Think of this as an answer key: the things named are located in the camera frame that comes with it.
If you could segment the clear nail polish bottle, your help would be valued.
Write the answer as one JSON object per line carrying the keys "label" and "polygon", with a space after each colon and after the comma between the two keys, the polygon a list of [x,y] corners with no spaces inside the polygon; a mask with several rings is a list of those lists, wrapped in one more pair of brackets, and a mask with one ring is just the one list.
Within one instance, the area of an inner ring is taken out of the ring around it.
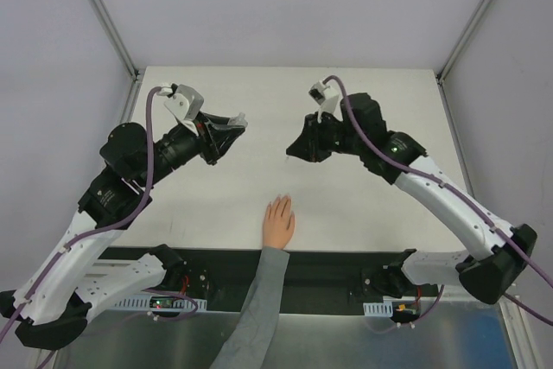
{"label": "clear nail polish bottle", "polygon": [[248,126],[248,122],[245,118],[245,114],[243,112],[240,112],[237,116],[229,118],[227,125],[245,129]]}

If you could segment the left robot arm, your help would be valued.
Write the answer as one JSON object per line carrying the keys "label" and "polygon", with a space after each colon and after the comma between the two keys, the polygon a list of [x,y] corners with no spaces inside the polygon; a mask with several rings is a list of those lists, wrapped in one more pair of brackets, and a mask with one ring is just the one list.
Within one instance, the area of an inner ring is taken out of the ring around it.
{"label": "left robot arm", "polygon": [[176,289],[182,260],[165,244],[148,250],[128,270],[95,280],[85,276],[152,201],[149,175],[159,182],[196,156],[214,165],[246,127],[244,114],[225,118],[199,112],[191,126],[177,124],[148,145],[142,125],[118,125],[100,150],[105,168],[80,198],[60,242],[24,286],[1,294],[1,315],[19,323],[18,340],[25,347],[56,351],[126,297],[158,285]]}

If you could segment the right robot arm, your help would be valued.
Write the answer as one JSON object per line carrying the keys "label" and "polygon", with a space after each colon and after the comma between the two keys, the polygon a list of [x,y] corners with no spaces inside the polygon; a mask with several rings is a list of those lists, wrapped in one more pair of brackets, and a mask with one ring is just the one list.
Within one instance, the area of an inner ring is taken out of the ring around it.
{"label": "right robot arm", "polygon": [[451,252],[403,251],[371,275],[371,286],[395,298],[425,284],[460,286],[485,304],[504,296],[524,270],[536,232],[526,224],[513,226],[460,190],[420,143],[387,129],[378,102],[368,94],[341,99],[322,84],[308,94],[319,108],[304,118],[287,155],[306,162],[323,162],[334,153],[357,156],[369,172],[427,208],[464,247]]}

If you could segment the grey sleeved forearm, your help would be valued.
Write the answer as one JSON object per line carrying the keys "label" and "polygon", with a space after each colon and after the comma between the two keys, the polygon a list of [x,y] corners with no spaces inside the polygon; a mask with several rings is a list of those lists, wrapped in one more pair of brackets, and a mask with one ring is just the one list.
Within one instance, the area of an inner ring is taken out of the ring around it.
{"label": "grey sleeved forearm", "polygon": [[262,249],[238,323],[211,364],[212,368],[263,365],[277,330],[288,262],[287,252],[271,247]]}

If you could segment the mannequin hand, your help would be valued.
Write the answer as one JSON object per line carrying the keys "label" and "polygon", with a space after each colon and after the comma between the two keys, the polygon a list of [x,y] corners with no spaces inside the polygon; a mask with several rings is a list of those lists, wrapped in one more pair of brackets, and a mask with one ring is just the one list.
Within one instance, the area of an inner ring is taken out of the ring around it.
{"label": "mannequin hand", "polygon": [[289,195],[277,196],[266,208],[262,226],[263,247],[283,250],[292,239],[296,217]]}

